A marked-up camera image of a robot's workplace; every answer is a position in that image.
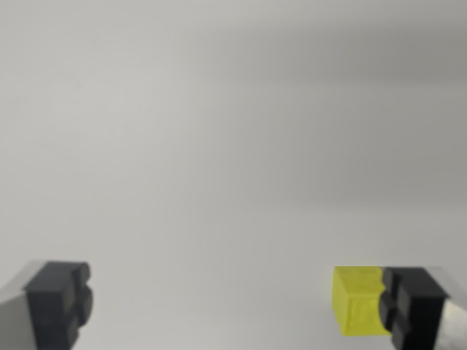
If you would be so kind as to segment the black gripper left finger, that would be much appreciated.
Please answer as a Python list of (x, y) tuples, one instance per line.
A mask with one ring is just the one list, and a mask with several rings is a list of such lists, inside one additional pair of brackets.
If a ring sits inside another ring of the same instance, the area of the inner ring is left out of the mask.
[(2, 349), (72, 349), (93, 309), (86, 262), (32, 260), (1, 286)]

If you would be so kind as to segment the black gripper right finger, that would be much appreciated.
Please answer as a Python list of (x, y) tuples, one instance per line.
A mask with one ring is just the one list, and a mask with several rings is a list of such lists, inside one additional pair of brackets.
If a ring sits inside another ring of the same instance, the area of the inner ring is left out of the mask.
[(466, 349), (466, 288), (443, 268), (386, 267), (379, 318), (397, 350)]

